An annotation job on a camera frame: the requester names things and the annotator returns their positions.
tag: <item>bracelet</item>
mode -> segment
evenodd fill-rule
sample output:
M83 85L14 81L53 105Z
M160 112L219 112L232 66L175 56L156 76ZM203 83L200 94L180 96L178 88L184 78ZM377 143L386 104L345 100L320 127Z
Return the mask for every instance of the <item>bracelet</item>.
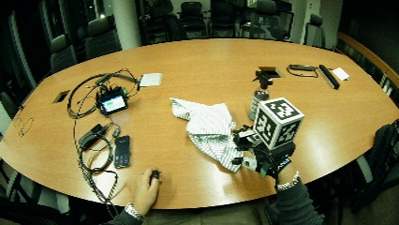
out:
M143 221L144 220L144 217L136 212L136 210L134 209L132 207L132 203L128 202L128 204L126 205L124 207L124 211L126 213L132 216L132 218L135 218L138 221Z
M296 174L293 175L291 181L283 185L277 185L276 190L285 190L288 188L292 188L297 184L297 181L299 181L299 172L296 171Z

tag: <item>mouse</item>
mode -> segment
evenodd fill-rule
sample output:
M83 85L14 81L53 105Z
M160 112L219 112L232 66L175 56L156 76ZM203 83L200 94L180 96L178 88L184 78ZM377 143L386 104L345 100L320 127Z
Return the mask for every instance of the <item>mouse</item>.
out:
M158 171L151 172L151 175L148 177L148 184L150 184L150 181L151 181L152 178L159 179L159 172Z

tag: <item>wooden conference table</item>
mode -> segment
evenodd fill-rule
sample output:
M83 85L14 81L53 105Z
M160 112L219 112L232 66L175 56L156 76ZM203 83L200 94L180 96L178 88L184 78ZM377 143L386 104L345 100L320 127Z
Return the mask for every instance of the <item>wooden conference table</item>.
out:
M291 76L285 71L288 64L341 68L349 75L348 81L339 82L340 88L333 90L323 76L316 79ZM267 40L162 43L105 55L62 70L30 94L17 120L31 118L31 127L19 137L17 127L9 126L0 142L0 156L41 185L98 201L77 167L73 120L66 112L69 95L61 102L53 101L93 75L120 68L127 68L135 77L162 72L160 85L142 87L128 98L128 108L110 116L120 126L120 135L131 137L131 165L119 170L114 170L112 164L109 166L119 177L111 202L124 205L130 201L132 184L148 166L160 169L163 180L154 208L204 207L268 196L273 193L271 178L245 168L232 173L202 153L190 141L187 121L172 116L170 106L170 98L207 105L226 103L236 128L251 125L249 100L257 87L251 80L257 67L279 69L284 77L273 79L269 98L284 97L305 116L293 140L292 161L307 183L369 149L375 130L399 117L399 111L380 86L344 55ZM132 86L118 78L111 78L110 83L127 89ZM74 110L87 91L79 88L75 93ZM107 122L99 112L78 119L75 137L97 123ZM103 150L93 164L98 161L101 165L106 156ZM101 174L94 180L107 193L112 176Z

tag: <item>human hand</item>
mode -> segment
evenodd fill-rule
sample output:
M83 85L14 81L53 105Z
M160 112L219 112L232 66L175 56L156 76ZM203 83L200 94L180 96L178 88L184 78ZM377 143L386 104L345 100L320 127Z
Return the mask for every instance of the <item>human hand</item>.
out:
M160 172L156 168L147 168L135 183L131 203L136 213L142 216L146 215L156 200L160 176L159 179L151 178L150 181L150 175L154 171Z

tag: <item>wristwatch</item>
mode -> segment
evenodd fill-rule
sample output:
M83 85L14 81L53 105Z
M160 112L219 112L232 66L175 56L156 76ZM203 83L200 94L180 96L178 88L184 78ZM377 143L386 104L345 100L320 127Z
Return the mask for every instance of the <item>wristwatch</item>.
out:
M135 218L138 221L143 221L144 220L144 217L136 212L136 210L134 209L132 207L132 203L128 202L128 204L126 205L124 207L124 211L126 213L132 216L132 218Z

